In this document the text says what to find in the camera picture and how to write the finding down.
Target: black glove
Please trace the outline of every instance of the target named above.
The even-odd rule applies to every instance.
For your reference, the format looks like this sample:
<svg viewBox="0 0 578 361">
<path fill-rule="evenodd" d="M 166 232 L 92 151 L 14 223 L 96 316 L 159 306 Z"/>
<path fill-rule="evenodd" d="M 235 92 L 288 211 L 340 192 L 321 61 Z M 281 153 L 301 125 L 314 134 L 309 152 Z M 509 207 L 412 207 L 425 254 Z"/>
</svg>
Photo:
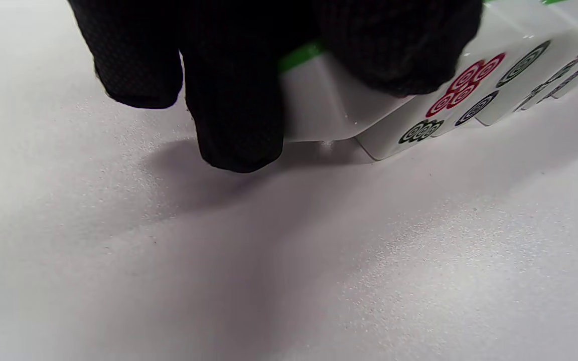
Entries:
<svg viewBox="0 0 578 361">
<path fill-rule="evenodd" d="M 479 0 L 69 0 L 108 95 L 162 109 L 183 82 L 202 157 L 247 173 L 282 152 L 277 62 L 322 35 L 360 80 L 397 96 L 454 75 Z"/>
</svg>

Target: gloved hand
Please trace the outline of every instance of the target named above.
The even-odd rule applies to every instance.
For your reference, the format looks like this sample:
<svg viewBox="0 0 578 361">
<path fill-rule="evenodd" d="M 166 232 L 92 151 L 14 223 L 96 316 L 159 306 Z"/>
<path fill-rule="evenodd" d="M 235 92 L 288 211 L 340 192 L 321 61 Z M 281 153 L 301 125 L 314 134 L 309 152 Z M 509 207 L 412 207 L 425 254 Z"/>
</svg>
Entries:
<svg viewBox="0 0 578 361">
<path fill-rule="evenodd" d="M 69 0 L 108 95 L 186 103 L 209 164 L 248 173 L 282 152 L 277 62 L 317 37 L 365 84 L 435 91 L 479 27 L 480 0 Z"/>
</svg>

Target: red circle symbol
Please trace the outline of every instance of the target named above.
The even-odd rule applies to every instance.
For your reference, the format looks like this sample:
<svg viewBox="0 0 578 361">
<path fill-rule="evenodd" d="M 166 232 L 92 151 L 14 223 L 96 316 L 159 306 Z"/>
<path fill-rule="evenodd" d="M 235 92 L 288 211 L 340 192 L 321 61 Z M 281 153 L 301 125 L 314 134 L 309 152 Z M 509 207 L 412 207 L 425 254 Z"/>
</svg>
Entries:
<svg viewBox="0 0 578 361">
<path fill-rule="evenodd" d="M 438 114 L 438 112 L 440 112 L 441 110 L 447 108 L 447 106 L 450 104 L 450 101 L 452 101 L 452 98 L 454 98 L 454 95 L 455 93 L 453 92 L 445 94 L 445 96 L 443 96 L 436 103 L 434 103 L 434 105 L 432 105 L 431 108 L 429 108 L 429 110 L 427 111 L 427 117 L 433 117 L 436 114 Z"/>
<path fill-rule="evenodd" d="M 472 66 L 466 69 L 466 71 L 457 76 L 456 80 L 454 80 L 450 85 L 447 93 L 463 90 L 463 88 L 466 87 L 469 83 L 472 83 L 475 76 L 480 72 L 485 64 L 485 60 L 479 60 L 472 64 Z"/>
<path fill-rule="evenodd" d="M 500 53 L 496 55 L 492 60 L 490 60 L 474 77 L 475 82 L 480 82 L 488 77 L 505 59 L 505 53 Z"/>
<path fill-rule="evenodd" d="M 452 109 L 457 105 L 459 105 L 461 101 L 467 99 L 468 96 L 470 96 L 477 89 L 478 86 L 479 86 L 478 82 L 470 83 L 465 89 L 461 90 L 460 92 L 457 92 L 456 95 L 452 97 L 452 100 L 450 100 L 450 103 L 447 105 L 447 108 Z"/>
</svg>

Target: textured glove fabric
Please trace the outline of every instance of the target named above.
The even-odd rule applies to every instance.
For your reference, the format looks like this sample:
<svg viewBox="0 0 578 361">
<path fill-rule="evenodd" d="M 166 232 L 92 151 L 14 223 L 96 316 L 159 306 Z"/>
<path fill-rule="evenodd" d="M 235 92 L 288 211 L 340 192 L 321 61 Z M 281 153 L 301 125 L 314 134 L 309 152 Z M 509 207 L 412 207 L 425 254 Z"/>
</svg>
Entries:
<svg viewBox="0 0 578 361">
<path fill-rule="evenodd" d="M 482 0 L 314 0 L 324 44 L 370 87 L 429 94 L 454 77 Z"/>
<path fill-rule="evenodd" d="M 200 153 L 256 171 L 282 153 L 278 60 L 321 37 L 365 84 L 406 96 L 454 75 L 479 27 L 474 0 L 68 0 L 108 95 L 163 109 L 183 82 Z"/>
</svg>

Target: white table surface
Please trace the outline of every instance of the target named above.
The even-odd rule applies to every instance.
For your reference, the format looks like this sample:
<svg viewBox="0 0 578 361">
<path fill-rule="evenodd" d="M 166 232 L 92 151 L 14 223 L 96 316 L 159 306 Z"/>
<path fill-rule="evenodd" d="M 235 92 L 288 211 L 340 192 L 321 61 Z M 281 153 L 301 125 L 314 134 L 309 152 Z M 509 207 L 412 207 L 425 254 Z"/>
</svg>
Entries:
<svg viewBox="0 0 578 361">
<path fill-rule="evenodd" d="M 380 163 L 199 159 L 0 0 L 0 360 L 578 360 L 578 90 Z"/>
</svg>

